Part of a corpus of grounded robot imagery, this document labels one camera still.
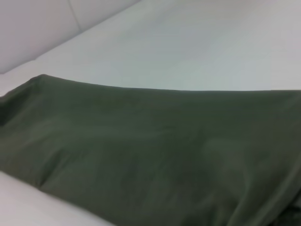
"olive green fabric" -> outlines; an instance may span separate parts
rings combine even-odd
[[[0,99],[0,170],[118,226],[267,226],[301,188],[300,91],[39,76]]]

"green cloth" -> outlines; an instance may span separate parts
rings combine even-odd
[[[42,75],[0,99],[0,170],[118,226],[267,226],[301,188],[300,153],[300,91]]]

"white wall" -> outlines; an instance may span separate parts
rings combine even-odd
[[[139,0],[0,0],[0,74]]]

